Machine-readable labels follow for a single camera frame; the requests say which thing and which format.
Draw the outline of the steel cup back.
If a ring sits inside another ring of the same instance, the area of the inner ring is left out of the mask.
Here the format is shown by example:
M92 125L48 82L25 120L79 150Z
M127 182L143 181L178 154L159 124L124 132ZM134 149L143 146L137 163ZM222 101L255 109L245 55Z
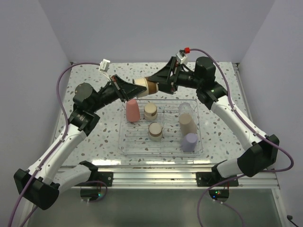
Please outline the steel cup back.
M137 95L137 98L153 95L159 91L158 84L155 82L150 82L147 78L133 79L133 83L146 88L144 92Z

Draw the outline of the steel cup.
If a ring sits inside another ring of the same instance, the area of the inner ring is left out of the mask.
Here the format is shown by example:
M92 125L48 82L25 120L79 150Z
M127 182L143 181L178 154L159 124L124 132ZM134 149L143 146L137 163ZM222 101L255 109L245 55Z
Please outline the steel cup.
M148 127L148 135L152 141L161 141L163 127L157 122L152 122Z
M146 120L155 120L158 116L157 106L154 103L147 103L144 106L144 118Z
M137 98L153 95L159 91L158 84L155 82L150 82L147 78L133 79L133 83L146 88L144 92L137 95Z

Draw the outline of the pink cup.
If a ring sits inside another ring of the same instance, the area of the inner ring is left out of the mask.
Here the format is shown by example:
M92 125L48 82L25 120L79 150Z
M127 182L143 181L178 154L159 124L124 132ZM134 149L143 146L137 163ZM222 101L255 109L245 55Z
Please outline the pink cup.
M137 122L140 120L140 110L135 99L131 99L126 103L126 118L129 122Z

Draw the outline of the clear glass tumbler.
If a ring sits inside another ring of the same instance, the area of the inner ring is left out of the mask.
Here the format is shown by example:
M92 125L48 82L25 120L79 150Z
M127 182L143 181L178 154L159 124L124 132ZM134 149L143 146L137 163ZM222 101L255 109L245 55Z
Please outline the clear glass tumbler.
M193 117L194 113L195 113L194 109L192 108L192 106L188 102L183 102L178 107L179 116L181 116L182 114L189 114Z

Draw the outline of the tall beige cup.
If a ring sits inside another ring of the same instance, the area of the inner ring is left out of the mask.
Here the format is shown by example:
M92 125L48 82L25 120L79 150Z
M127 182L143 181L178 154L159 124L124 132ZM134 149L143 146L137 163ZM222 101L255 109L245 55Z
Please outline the tall beige cup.
M197 133L197 125L192 116L188 113L183 113L179 116L179 125L183 136L186 136L189 133Z

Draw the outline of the purple cup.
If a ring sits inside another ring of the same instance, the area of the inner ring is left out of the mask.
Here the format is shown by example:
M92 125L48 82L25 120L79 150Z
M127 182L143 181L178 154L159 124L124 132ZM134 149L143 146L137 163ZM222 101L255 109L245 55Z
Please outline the purple cup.
M188 133L181 142L181 148L184 152L193 152L196 148L198 137L194 133Z

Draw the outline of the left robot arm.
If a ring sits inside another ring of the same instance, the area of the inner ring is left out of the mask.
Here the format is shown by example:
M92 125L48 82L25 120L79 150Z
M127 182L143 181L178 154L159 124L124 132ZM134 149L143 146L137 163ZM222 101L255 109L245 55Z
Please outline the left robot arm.
M118 99L125 102L146 91L145 85L126 82L117 75L113 75L99 91L89 83L78 85L73 111L63 134L27 170L15 172L14 181L19 195L42 210L50 208L65 186L54 177L71 152L96 127L100 120L96 111Z

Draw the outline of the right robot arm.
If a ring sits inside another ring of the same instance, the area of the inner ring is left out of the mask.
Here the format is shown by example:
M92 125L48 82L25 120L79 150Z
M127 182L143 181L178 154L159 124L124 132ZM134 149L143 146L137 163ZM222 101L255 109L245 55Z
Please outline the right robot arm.
M194 71L183 71L177 58L171 57L165 67L147 80L158 84L159 91L168 94L173 94L178 86L195 89L198 100L223 120L239 140L244 153L212 167L211 180L220 186L228 177L240 174L253 177L274 164L279 139L275 135L268 136L238 110L229 100L228 91L216 82L215 71L216 67L208 57L197 58Z

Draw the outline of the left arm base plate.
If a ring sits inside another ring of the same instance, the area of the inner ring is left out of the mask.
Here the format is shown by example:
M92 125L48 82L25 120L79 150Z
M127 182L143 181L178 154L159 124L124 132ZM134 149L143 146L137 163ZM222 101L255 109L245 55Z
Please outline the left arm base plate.
M96 172L93 177L82 183L77 183L75 186L104 186L100 182L103 182L107 187L111 187L114 179L113 172Z

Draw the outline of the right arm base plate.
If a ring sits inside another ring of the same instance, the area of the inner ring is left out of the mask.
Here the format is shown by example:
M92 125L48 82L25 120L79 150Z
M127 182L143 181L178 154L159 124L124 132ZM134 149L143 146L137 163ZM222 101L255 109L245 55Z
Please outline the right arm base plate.
M219 182L227 180L227 179L231 179L233 177L236 177L236 176L222 178L222 177L215 176L215 174L213 174L212 172L196 172L196 184L198 187L210 187L216 183L219 183ZM228 184L231 187L239 186L238 179L231 180L229 182L226 182L225 184L221 184L220 186L227 186Z

